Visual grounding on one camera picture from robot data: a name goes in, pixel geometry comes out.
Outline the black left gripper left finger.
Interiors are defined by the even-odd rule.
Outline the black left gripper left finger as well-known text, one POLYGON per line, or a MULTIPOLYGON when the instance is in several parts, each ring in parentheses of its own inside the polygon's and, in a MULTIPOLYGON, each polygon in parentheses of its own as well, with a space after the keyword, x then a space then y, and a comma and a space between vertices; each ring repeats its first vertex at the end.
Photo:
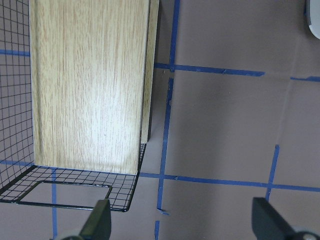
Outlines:
POLYGON ((83 227, 77 233, 65 234, 62 240, 109 240, 112 232, 109 199, 98 200, 83 227))

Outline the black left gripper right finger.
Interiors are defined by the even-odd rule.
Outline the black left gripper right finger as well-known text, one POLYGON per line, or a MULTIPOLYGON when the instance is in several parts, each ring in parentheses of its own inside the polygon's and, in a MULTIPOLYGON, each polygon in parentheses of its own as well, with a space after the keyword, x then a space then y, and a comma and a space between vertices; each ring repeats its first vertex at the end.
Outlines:
POLYGON ((264 198, 254 197, 251 208, 251 228, 258 240, 318 240, 320 235, 307 230, 295 230, 264 198))

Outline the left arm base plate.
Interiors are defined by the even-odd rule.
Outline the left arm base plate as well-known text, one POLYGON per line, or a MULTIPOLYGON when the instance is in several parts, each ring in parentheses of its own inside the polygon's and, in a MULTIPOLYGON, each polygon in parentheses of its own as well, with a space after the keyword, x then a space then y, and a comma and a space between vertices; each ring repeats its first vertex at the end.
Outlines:
POLYGON ((320 0, 306 0, 306 20, 311 33, 320 39, 320 0))

